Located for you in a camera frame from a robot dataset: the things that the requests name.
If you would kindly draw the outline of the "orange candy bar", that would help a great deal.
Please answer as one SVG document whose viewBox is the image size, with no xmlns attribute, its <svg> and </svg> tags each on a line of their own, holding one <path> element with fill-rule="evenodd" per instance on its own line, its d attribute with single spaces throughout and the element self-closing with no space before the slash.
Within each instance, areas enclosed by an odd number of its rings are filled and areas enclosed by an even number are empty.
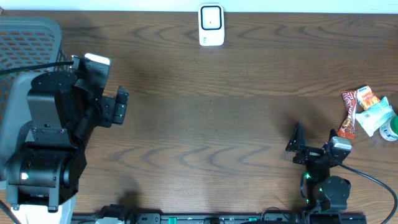
<svg viewBox="0 0 398 224">
<path fill-rule="evenodd" d="M 347 115 L 338 130 L 338 136 L 346 139 L 354 139 L 357 109 L 357 91 L 342 91 L 341 96 L 345 109 L 347 110 Z"/>
</svg>

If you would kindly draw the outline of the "orange white tissue pack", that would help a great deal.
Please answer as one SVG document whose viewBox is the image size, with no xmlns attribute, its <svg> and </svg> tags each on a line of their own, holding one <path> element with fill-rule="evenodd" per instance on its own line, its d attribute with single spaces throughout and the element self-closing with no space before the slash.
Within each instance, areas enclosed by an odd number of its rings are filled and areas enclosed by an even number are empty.
<svg viewBox="0 0 398 224">
<path fill-rule="evenodd" d="M 366 85 L 357 89 L 357 101 L 364 110 L 368 110 L 373 105 L 380 102 L 380 99 L 373 93 L 372 89 Z"/>
</svg>

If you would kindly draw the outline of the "green lid jar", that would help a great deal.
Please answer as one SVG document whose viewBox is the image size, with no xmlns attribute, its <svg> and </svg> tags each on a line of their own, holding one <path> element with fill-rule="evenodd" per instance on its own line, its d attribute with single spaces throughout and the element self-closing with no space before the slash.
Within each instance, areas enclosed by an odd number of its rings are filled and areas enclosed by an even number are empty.
<svg viewBox="0 0 398 224">
<path fill-rule="evenodd" d="M 379 133 L 386 141 L 396 141 L 398 138 L 397 116 L 386 121 L 380 128 Z"/>
</svg>

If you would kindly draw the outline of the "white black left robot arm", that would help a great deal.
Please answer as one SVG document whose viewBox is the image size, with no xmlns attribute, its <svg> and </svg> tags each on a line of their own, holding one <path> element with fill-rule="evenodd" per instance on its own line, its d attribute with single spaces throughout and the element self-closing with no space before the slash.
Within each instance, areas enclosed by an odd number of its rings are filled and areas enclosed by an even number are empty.
<svg viewBox="0 0 398 224">
<path fill-rule="evenodd" d="M 69 223 L 93 130 L 124 122 L 128 92 L 118 88 L 113 98 L 103 94 L 110 59 L 86 54 L 73 56 L 67 65 L 69 71 L 62 62 L 19 68 L 36 75 L 20 89 L 29 117 L 4 166 L 1 209 L 14 223 Z"/>
</svg>

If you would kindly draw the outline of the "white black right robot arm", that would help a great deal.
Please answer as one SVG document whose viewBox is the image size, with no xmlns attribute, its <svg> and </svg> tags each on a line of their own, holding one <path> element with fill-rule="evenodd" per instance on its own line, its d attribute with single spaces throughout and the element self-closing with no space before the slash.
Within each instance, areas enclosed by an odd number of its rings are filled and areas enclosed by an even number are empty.
<svg viewBox="0 0 398 224">
<path fill-rule="evenodd" d="M 297 215 L 297 223 L 367 222 L 363 214 L 344 212 L 348 208 L 351 182 L 330 174 L 330 169 L 343 162 L 351 149 L 350 141 L 339 137 L 334 129 L 330 131 L 329 140 L 322 147 L 308 146 L 302 125 L 296 123 L 285 150 L 295 153 L 293 163 L 305 166 L 300 193 L 307 200 L 307 207 Z"/>
</svg>

